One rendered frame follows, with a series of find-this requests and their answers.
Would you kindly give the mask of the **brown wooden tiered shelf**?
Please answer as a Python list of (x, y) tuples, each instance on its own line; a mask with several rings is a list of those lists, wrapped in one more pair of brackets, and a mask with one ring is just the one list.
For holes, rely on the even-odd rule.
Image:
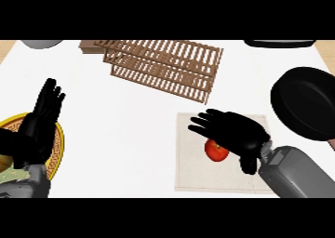
[(225, 50), (189, 40), (83, 40), (84, 54), (102, 54), (111, 75), (207, 103)]

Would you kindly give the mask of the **red tomato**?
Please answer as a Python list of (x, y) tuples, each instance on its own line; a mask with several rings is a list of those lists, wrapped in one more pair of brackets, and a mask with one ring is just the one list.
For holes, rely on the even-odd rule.
[(228, 158), (229, 150), (210, 139), (206, 143), (206, 154), (213, 162), (222, 162)]

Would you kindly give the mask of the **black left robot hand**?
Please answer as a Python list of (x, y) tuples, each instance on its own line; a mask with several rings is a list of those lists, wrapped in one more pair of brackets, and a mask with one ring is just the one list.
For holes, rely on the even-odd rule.
[(14, 168), (43, 165), (51, 158), (55, 128), (67, 94), (49, 78), (42, 88), (34, 110), (20, 126), (20, 130), (0, 128), (0, 154), (14, 159)]

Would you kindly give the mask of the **black frying pan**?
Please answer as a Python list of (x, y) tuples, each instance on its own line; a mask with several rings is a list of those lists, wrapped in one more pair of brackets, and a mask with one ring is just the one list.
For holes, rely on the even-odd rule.
[(335, 152), (335, 76), (312, 67), (296, 67), (271, 89), (279, 120), (302, 137), (327, 141)]

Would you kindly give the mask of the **black flat appliance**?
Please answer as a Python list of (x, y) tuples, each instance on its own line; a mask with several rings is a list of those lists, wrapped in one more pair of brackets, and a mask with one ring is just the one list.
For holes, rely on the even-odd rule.
[(296, 48), (296, 47), (309, 47), (315, 44), (315, 40), (245, 40), (245, 43), (250, 46), (266, 47), (266, 48)]

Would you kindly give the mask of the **beige cloth placemat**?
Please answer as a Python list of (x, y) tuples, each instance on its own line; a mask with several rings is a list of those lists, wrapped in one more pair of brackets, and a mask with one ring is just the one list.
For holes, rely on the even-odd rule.
[(207, 138), (188, 130), (195, 113), (179, 112), (176, 122), (176, 186), (179, 192), (274, 194), (259, 175), (247, 175), (232, 152), (222, 162), (207, 157)]

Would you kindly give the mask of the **grey round bowl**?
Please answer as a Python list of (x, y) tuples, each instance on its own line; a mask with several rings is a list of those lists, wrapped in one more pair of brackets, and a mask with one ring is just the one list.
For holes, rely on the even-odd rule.
[(33, 49), (45, 49), (56, 46), (61, 40), (24, 40), (22, 43)]

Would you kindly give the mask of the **yellow patterned plate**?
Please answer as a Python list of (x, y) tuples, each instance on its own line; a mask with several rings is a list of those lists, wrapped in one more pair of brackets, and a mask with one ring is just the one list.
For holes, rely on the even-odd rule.
[[(20, 126), (22, 124), (25, 116), (27, 116), (27, 113), (24, 112), (9, 117), (6, 120), (0, 122), (0, 128), (6, 128), (12, 132), (17, 132), (20, 130)], [(52, 155), (46, 162), (49, 179), (53, 179), (53, 176), (56, 174), (56, 171), (62, 162), (64, 150), (65, 150), (65, 135), (64, 135), (61, 124), (56, 124)], [(5, 182), (9, 182), (12, 180), (27, 179), (28, 177), (30, 177), (28, 171), (24, 171), (22, 169), (15, 169), (14, 167), (11, 167), (5, 172), (0, 173), (0, 185)]]

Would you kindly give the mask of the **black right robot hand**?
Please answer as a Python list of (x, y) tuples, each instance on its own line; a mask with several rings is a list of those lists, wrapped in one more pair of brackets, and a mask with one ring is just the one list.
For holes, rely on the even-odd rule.
[(195, 125), (189, 125), (188, 129), (212, 139), (241, 157), (243, 171), (254, 175), (262, 149), (271, 141), (271, 135), (263, 126), (240, 113), (214, 109), (200, 112), (198, 116), (191, 118), (191, 122)]

